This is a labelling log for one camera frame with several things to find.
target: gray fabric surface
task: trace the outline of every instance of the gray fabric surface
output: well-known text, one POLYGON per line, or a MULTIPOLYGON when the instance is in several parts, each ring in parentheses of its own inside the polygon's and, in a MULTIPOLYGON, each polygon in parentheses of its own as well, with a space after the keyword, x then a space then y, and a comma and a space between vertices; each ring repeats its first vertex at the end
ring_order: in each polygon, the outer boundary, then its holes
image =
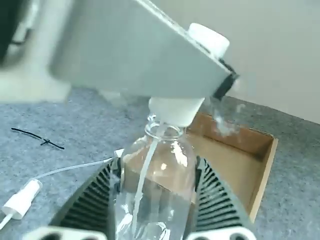
MULTIPOLYGON (((226 98, 230 118, 238 104, 226 98)), ((279 144, 255 222, 261 240, 313 240, 320 236, 320 126, 279 111, 244 103, 239 121, 274 134, 279 144)), ((0 204, 38 174, 110 157, 143 132, 147 101, 116 108, 92 91, 77 89, 64 104, 0 105, 0 204), (65 147, 59 150, 12 132, 21 128, 65 147)), ((43 189, 22 221, 12 220, 0 239, 22 235, 49 223, 72 193, 98 168, 58 173, 41 181, 43 189)))

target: clear glass bottle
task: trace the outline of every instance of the clear glass bottle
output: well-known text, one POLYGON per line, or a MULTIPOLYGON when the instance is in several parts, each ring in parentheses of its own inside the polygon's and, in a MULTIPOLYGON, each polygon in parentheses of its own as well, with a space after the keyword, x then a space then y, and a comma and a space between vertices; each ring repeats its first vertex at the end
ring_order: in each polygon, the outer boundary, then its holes
POLYGON ((196 162, 183 128, 149 116, 145 135, 122 155, 121 188, 115 203, 116 239, 181 240, 195 192, 196 162), (154 147, 146 168, 148 152, 154 147), (146 177, 142 194, 137 194, 141 175, 146 177))

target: black wire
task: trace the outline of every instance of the black wire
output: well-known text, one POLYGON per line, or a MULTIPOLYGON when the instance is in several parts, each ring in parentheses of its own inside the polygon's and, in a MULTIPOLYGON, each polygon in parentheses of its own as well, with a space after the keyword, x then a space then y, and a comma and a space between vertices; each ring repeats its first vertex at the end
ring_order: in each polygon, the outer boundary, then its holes
POLYGON ((28 135, 30 135, 30 136, 36 137, 37 139, 43 140, 44 142, 41 143, 40 146, 45 145, 45 144, 51 144, 51 145, 53 145, 53 146, 55 146, 55 147, 57 147, 57 148, 59 148, 59 149, 62 149, 62 150, 65 149, 63 146, 59 146, 59 145, 57 145, 57 144, 54 144, 54 143, 51 142, 49 139, 44 139, 44 138, 42 138, 42 137, 40 137, 40 136, 38 136, 38 135, 36 135, 36 134, 34 134, 34 133, 32 133, 32 132, 24 131, 24 130, 15 128, 15 127, 12 127, 11 130, 14 130, 14 131, 17 131, 17 132, 21 132, 21 133, 24 133, 24 134, 28 134, 28 135))

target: white cap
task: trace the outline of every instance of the white cap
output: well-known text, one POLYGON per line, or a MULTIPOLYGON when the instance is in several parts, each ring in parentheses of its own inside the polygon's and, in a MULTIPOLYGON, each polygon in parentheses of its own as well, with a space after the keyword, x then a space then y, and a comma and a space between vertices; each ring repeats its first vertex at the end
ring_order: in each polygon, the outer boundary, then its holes
MULTIPOLYGON (((188 33, 194 40, 205 47, 213 58, 223 57, 230 45, 229 40, 224 36, 197 23, 190 25, 188 33)), ((204 100, 205 98, 151 97, 149 109, 150 112, 156 114, 161 121, 167 124, 187 127, 194 120, 204 100)))
POLYGON ((4 204, 2 211, 6 215, 12 215, 11 218, 13 219, 21 220, 41 188, 42 183, 38 179, 31 179, 4 204))
POLYGON ((188 33, 217 59, 225 55, 230 45, 230 41, 226 37, 198 23, 191 23, 188 33))

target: cardboard box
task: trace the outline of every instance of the cardboard box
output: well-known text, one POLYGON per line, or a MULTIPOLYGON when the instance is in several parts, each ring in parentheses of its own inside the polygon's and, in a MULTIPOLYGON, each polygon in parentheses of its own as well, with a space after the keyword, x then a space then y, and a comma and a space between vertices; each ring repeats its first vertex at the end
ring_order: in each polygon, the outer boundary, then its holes
POLYGON ((278 140, 272 135, 248 128, 227 137, 216 131, 216 123, 198 114, 187 130, 197 155, 227 182, 254 222, 266 188, 278 140))

